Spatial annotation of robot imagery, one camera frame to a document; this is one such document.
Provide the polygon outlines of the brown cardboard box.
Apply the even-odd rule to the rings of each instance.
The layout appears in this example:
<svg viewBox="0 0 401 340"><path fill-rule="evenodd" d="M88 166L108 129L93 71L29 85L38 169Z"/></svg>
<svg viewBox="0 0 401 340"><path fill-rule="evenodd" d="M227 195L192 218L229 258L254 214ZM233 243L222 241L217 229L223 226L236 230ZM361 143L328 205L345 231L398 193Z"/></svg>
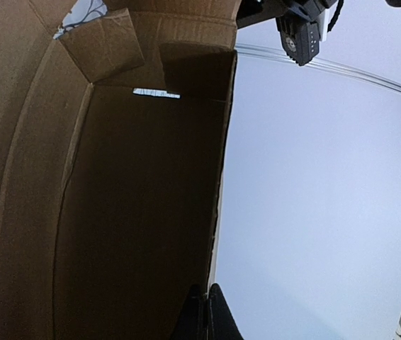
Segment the brown cardboard box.
<svg viewBox="0 0 401 340"><path fill-rule="evenodd" d="M0 1L0 339L170 339L206 302L238 1Z"/></svg>

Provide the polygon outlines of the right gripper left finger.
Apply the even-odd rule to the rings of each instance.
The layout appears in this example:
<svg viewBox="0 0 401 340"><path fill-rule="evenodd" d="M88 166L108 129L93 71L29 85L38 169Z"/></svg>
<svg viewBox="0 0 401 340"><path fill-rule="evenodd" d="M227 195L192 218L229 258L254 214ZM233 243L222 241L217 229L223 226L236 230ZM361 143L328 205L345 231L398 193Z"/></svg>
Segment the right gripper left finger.
<svg viewBox="0 0 401 340"><path fill-rule="evenodd" d="M201 287L195 284L189 288L170 339L206 339L207 329L204 319L205 296L201 291Z"/></svg>

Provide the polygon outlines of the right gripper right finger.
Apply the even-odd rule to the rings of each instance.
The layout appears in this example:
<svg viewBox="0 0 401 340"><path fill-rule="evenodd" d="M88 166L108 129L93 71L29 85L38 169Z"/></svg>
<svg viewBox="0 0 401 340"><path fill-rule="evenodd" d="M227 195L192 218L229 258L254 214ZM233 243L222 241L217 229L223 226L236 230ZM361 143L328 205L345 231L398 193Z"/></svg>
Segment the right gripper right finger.
<svg viewBox="0 0 401 340"><path fill-rule="evenodd" d="M228 307L221 287L214 283L210 287L206 302L207 339L243 340Z"/></svg>

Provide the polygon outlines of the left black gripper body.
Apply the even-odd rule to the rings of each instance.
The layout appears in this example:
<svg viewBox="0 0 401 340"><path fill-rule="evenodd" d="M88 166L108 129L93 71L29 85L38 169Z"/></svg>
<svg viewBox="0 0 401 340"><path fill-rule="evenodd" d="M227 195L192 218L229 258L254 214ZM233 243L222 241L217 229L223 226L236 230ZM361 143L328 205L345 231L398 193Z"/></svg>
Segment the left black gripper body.
<svg viewBox="0 0 401 340"><path fill-rule="evenodd" d="M332 7L331 1L243 0L239 5L236 23L239 29L273 18L294 17L314 21Z"/></svg>

